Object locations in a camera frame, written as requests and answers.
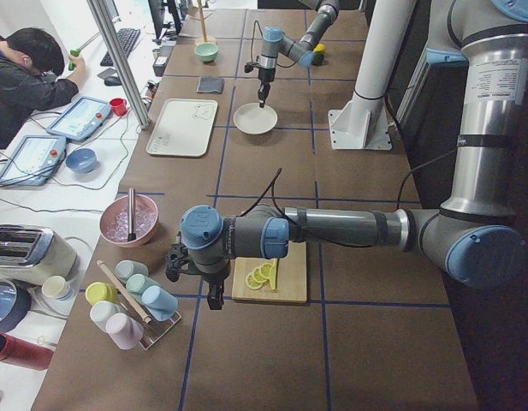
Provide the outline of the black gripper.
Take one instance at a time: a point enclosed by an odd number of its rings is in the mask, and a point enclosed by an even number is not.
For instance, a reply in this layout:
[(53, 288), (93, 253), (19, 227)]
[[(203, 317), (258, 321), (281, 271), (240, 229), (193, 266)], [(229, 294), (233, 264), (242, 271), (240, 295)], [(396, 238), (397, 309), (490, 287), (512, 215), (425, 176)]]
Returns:
[(266, 99), (269, 96), (270, 85), (275, 79), (275, 70), (273, 68), (258, 69), (258, 79), (260, 80), (260, 87), (258, 89), (258, 104), (260, 108), (264, 108)]
[(224, 267), (215, 273), (205, 273), (202, 278), (208, 284), (207, 303), (210, 310), (222, 310), (224, 304), (225, 281), (231, 272), (230, 267)]

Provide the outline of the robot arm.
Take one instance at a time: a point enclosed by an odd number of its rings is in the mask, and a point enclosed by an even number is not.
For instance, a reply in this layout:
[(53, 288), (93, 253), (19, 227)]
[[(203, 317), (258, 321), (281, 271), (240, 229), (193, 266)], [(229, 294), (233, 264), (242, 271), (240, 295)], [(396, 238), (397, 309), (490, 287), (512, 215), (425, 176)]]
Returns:
[(271, 83), (275, 79), (277, 59), (284, 55), (293, 63), (308, 69), (314, 59), (314, 49), (330, 26), (332, 26), (341, 10), (340, 2), (336, 0), (302, 1), (307, 7), (317, 11), (317, 16), (299, 39), (291, 39), (279, 27), (265, 27), (262, 34), (262, 47), (256, 61), (258, 68), (258, 105), (265, 107), (270, 93)]
[[(263, 114), (279, 53), (309, 67), (314, 49), (334, 24), (339, 1), (300, 1), (317, 17), (299, 40), (266, 27), (256, 63)], [(351, 100), (329, 112), (334, 149), (370, 148), (377, 111), (416, 1), (376, 1)], [(281, 209), (274, 186), (281, 169), (247, 211), (222, 217), (196, 205), (180, 221), (167, 256), (166, 276), (201, 276), (209, 284), (210, 309), (222, 309), (230, 260), (283, 258), (290, 242), (329, 242), (344, 247), (398, 246), (415, 250), (466, 286), (495, 287), (518, 275), (525, 242), (508, 227), (515, 212), (507, 202), (514, 134), (528, 80), (528, 1), (431, 1), (426, 62), (468, 64), (450, 197), (438, 210), (337, 211)]]

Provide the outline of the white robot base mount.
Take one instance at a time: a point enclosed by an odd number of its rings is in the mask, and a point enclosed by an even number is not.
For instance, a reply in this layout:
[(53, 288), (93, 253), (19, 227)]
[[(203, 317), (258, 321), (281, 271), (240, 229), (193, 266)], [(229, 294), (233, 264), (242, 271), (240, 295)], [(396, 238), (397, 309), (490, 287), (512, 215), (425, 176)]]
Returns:
[(415, 5), (412, 0), (376, 2), (353, 96), (342, 109), (329, 111), (334, 150), (392, 148), (385, 95)]

